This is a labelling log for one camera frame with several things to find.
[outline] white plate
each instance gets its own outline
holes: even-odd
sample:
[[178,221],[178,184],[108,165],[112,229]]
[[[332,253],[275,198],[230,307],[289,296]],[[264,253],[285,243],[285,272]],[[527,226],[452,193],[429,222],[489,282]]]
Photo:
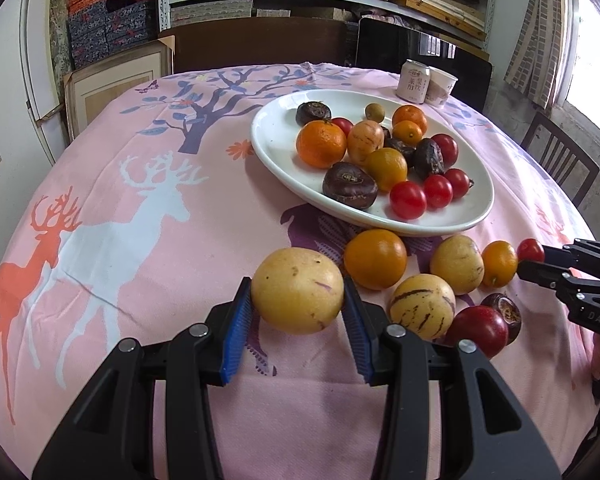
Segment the white plate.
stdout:
[[296,108],[307,101],[321,101],[331,109],[333,117],[346,117],[354,124],[364,119],[364,110],[369,103],[380,103],[388,117],[382,124],[389,128],[391,116],[400,103],[346,90],[307,90],[279,97],[258,111],[251,124],[251,142],[258,158],[280,182],[321,211],[355,225],[380,227],[410,236],[465,231],[484,220],[491,211],[493,183],[482,161],[462,137],[429,116],[427,137],[445,133],[458,143],[459,156],[454,167],[464,170],[475,182],[465,197],[410,221],[400,220],[393,213],[387,194],[378,194],[366,211],[327,198],[322,194],[325,171],[311,168],[296,153],[296,137],[300,130],[296,123]]

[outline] red cherry tomato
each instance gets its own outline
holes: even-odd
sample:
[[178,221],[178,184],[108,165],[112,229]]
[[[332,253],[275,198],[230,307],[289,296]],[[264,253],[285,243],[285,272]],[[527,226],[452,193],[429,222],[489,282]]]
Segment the red cherry tomato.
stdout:
[[415,182],[399,182],[391,188],[389,203],[394,212],[405,220],[413,220],[423,215],[427,209],[424,191]]
[[454,138],[447,134],[436,134],[431,137],[431,140],[440,147],[442,161],[445,163],[445,166],[448,168],[453,166],[456,160],[458,160],[458,144]]
[[464,171],[457,170],[456,168],[448,170],[445,173],[445,178],[451,183],[451,187],[454,189],[454,200],[465,196],[471,186],[474,185],[474,181]]
[[507,345],[509,328],[497,310],[484,305],[469,306],[456,314],[444,343],[454,346],[462,339],[473,341],[491,359]]
[[518,260],[532,260],[534,262],[544,262],[544,249],[535,238],[522,240],[516,251]]
[[339,127],[345,134],[345,136],[349,137],[349,132],[353,128],[353,123],[344,117],[336,117],[332,119],[331,122]]
[[451,183],[442,175],[429,175],[423,187],[429,209],[442,209],[448,206],[454,197]]

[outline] silver screw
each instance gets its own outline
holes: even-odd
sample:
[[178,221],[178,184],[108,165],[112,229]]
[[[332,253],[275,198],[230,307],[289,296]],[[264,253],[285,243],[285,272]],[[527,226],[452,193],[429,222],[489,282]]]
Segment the silver screw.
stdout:
[[458,348],[465,354],[472,354],[478,349],[475,343],[470,339],[461,339],[458,343]]
[[404,337],[407,333],[405,327],[396,323],[389,325],[385,330],[391,337]]
[[207,335],[209,333],[209,327],[204,323],[196,323],[195,325],[191,325],[189,327],[189,333],[193,337],[202,337],[203,335]]
[[121,352],[131,352],[134,348],[136,348],[136,341],[127,337],[118,343],[118,350]]

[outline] tablecloth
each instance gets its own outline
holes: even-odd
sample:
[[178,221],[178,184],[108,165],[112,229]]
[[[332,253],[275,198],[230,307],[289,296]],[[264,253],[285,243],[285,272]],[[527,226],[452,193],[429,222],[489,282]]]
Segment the tablecloth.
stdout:
[[[264,168],[249,141],[257,109],[317,88],[396,100],[396,85],[395,74],[330,64],[178,74],[129,90],[69,146],[0,265],[0,443],[27,475],[120,338],[173,338],[230,300],[241,277],[277,248],[311,248],[341,262],[360,228],[303,203]],[[493,211],[466,233],[478,246],[591,238],[555,182],[485,117],[453,98],[442,110],[424,109],[462,135],[491,173]],[[426,270],[442,240],[403,239],[407,275]],[[504,291],[523,329],[493,363],[564,469],[597,412],[591,334],[567,321],[551,291],[517,278]],[[363,295],[385,304],[390,293]],[[476,290],[459,306],[486,294]],[[289,336],[255,316],[238,374],[210,391],[225,478],[369,478],[384,396],[356,373],[341,319]],[[158,478],[166,477],[163,402],[159,385]],[[430,441],[436,478],[436,402]]]

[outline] striped pepino melon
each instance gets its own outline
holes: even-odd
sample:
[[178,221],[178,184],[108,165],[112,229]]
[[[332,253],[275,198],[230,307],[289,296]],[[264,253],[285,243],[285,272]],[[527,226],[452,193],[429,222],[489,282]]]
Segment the striped pepino melon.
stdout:
[[416,274],[395,289],[389,316],[392,322],[432,341],[445,335],[455,308],[456,297],[445,280],[433,274]]

